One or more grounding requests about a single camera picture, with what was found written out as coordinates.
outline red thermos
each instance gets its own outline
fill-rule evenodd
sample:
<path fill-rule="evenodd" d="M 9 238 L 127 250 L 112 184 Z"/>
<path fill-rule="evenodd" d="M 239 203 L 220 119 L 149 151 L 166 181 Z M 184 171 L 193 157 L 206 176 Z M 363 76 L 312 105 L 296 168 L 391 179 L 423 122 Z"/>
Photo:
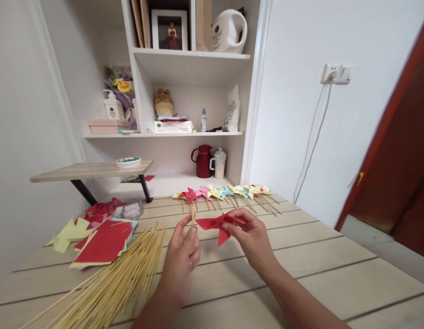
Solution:
<path fill-rule="evenodd" d="M 200 178 L 209 178 L 212 176 L 212 170 L 209 169 L 209 160 L 211 156 L 212 146 L 210 145 L 199 145 L 198 148 L 192 151 L 191 160 L 197 164 L 197 177 Z M 194 152 L 198 150 L 197 161 L 192 157 Z"/>

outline doorway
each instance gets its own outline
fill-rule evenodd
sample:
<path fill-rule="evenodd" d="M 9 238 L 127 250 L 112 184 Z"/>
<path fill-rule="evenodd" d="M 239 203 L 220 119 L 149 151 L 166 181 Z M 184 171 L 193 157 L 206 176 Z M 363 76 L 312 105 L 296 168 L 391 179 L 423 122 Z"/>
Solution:
<path fill-rule="evenodd" d="M 336 230 L 348 236 L 360 225 L 381 243 L 395 241 L 424 257 L 424 25 Z"/>

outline wooden table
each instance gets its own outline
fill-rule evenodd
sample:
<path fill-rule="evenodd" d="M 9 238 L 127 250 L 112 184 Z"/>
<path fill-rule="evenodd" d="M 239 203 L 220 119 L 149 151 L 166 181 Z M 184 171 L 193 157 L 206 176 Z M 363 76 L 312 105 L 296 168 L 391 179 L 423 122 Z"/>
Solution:
<path fill-rule="evenodd" d="M 424 285 L 367 249 L 291 203 L 275 196 L 283 214 L 275 217 L 254 205 L 267 226 L 271 246 L 280 263 L 318 300 L 353 328 L 390 328 L 424 313 Z M 226 210 L 231 205 L 225 204 Z M 167 246 L 175 225 L 187 215 L 180 200 L 156 198 L 145 204 L 136 235 L 156 221 L 166 222 Z M 197 218 L 216 217 L 204 200 Z M 201 261 L 194 271 L 192 292 L 176 328 L 281 328 L 281 310 L 265 283 L 254 272 L 234 238 L 217 248 L 217 230 L 198 230 Z M 166 248 L 159 272 L 162 271 Z M 76 256 L 43 247 L 0 283 L 0 328 L 18 328 L 92 275 L 68 269 Z M 30 328 L 44 328 L 71 299 L 65 299 Z M 136 317 L 143 307 L 140 300 Z M 132 324 L 131 309 L 119 314 L 112 325 Z"/>
<path fill-rule="evenodd" d="M 145 193 L 145 199 L 147 203 L 150 203 L 153 198 L 149 195 L 144 174 L 152 164 L 152 160 L 142 160 L 141 165 L 137 168 L 121 169 L 116 166 L 116 162 L 79 163 L 31 177 L 31 182 L 41 183 L 47 181 L 69 180 L 87 200 L 87 202 L 90 203 L 90 205 L 94 205 L 96 203 L 96 199 L 87 187 L 85 187 L 84 183 L 81 181 L 82 179 L 138 175 L 140 183 L 142 184 L 143 192 Z"/>

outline red door frame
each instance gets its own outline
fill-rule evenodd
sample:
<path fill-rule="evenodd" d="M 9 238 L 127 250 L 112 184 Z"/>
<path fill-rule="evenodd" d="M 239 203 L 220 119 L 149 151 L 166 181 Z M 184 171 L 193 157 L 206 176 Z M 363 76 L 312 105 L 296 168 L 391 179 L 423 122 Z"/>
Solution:
<path fill-rule="evenodd" d="M 418 67 L 423 55 L 424 55 L 424 24 L 422 25 L 421 32 L 419 33 L 416 39 L 416 43 L 413 46 L 410 56 L 405 64 L 404 70 L 401 73 L 401 76 L 399 77 L 398 83 L 395 89 L 393 90 L 392 96 L 390 97 L 387 107 L 382 115 L 381 121 L 375 132 L 375 136 L 373 137 L 373 140 L 371 144 L 369 145 L 369 149 L 367 150 L 367 154 L 364 158 L 363 164 L 361 165 L 361 168 L 359 171 L 360 173 L 363 173 L 363 175 L 362 177 L 360 177 L 360 175 L 357 176 L 354 182 L 354 185 L 352 186 L 352 189 L 349 192 L 349 196 L 346 199 L 346 202 L 344 203 L 343 210 L 337 221 L 337 225 L 335 225 L 335 229 L 339 232 L 341 228 L 343 227 L 346 217 L 348 216 L 350 210 L 352 209 L 352 206 L 354 205 L 354 202 L 358 194 L 360 193 L 361 186 L 362 186 L 361 182 L 362 180 L 366 179 L 366 173 L 369 171 L 370 167 L 372 166 L 372 163 L 376 157 L 376 154 L 378 153 L 380 149 L 384 135 L 387 132 L 390 122 L 392 121 L 393 116 L 395 115 L 395 112 L 399 106 L 399 103 L 401 102 L 404 96 L 405 90 L 410 84 L 410 81 L 412 80 L 415 70 Z"/>

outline shelf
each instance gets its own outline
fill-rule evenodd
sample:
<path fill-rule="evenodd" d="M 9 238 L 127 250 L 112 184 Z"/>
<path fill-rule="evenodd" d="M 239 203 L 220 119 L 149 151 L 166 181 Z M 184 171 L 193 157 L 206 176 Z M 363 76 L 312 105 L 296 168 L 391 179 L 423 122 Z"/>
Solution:
<path fill-rule="evenodd" d="M 132 133 L 132 134 L 91 134 L 84 138 L 138 138 L 138 137 L 198 137 L 198 136 L 241 136 L 244 132 L 234 133 Z"/>
<path fill-rule="evenodd" d="M 134 48 L 134 57 L 154 85 L 221 87 L 241 72 L 250 55 Z"/>
<path fill-rule="evenodd" d="M 176 192 L 187 191 L 187 187 L 198 190 L 200 186 L 223 186 L 232 185 L 232 183 L 224 177 L 218 180 L 215 177 L 198 178 L 195 174 L 156 174 L 156 176 L 147 182 L 147 187 L 151 197 L 170 196 Z M 122 183 L 112 190 L 102 201 L 111 200 L 116 197 L 120 200 L 131 198 L 134 194 L 140 194 L 144 197 L 142 185 L 140 183 Z"/>

